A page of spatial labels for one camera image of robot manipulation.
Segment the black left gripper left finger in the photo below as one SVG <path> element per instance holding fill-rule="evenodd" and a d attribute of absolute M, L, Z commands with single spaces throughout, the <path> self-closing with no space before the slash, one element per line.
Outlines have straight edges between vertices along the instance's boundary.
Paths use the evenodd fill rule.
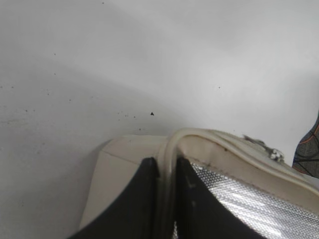
<path fill-rule="evenodd" d="M 159 170 L 153 157 L 142 160 L 116 200 L 72 239 L 150 239 L 154 229 Z"/>

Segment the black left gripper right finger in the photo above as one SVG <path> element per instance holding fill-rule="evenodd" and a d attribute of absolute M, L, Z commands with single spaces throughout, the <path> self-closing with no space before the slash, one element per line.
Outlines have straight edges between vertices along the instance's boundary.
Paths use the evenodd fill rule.
<path fill-rule="evenodd" d="M 176 165 L 176 221 L 180 239 L 244 237 L 244 225 L 216 200 L 184 158 Z"/>

